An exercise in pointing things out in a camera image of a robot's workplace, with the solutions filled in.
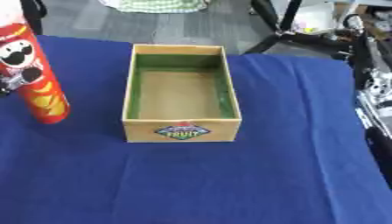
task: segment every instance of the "open wooden box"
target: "open wooden box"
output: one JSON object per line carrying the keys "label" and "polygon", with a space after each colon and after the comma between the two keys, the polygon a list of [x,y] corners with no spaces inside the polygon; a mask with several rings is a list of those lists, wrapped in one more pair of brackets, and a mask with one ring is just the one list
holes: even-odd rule
{"label": "open wooden box", "polygon": [[128,142],[234,141],[241,120],[223,47],[134,45],[122,112]]}

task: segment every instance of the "red pringles can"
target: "red pringles can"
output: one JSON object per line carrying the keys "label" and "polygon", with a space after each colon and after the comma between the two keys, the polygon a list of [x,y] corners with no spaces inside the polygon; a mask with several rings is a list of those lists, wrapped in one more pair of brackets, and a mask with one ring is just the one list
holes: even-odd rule
{"label": "red pringles can", "polygon": [[22,77],[24,85],[17,91],[33,115],[42,123],[58,123],[69,114],[69,103],[23,17],[20,2],[10,2],[6,13],[0,10],[0,74]]}

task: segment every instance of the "metal stand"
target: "metal stand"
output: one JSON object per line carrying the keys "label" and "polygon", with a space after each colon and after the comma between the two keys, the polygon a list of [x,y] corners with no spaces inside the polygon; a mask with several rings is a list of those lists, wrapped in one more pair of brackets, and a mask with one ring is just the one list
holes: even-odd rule
{"label": "metal stand", "polygon": [[282,22],[279,24],[277,14],[270,0],[252,0],[253,10],[274,33],[246,51],[246,53],[263,53],[278,42],[311,48],[338,58],[342,56],[340,54],[349,53],[350,45],[347,42],[334,41],[323,36],[303,34],[291,30],[294,17],[297,15],[301,3],[302,0],[291,0]]}

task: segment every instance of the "blue tablecloth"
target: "blue tablecloth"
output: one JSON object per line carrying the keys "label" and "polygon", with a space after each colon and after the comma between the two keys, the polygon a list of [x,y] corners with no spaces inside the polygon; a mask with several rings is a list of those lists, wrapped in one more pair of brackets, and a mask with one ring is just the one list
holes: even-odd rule
{"label": "blue tablecloth", "polygon": [[127,43],[40,37],[72,114],[0,100],[2,224],[390,224],[392,192],[338,61],[228,57],[234,143],[125,143]]}

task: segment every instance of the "box label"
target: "box label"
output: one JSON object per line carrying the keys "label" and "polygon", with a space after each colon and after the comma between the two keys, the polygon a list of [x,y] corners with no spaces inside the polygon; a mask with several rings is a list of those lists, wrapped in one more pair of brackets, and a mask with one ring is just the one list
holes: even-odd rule
{"label": "box label", "polygon": [[209,129],[196,126],[189,122],[181,122],[176,126],[169,126],[155,131],[155,133],[159,135],[171,137],[177,140],[187,140],[208,134],[210,132],[211,131]]}

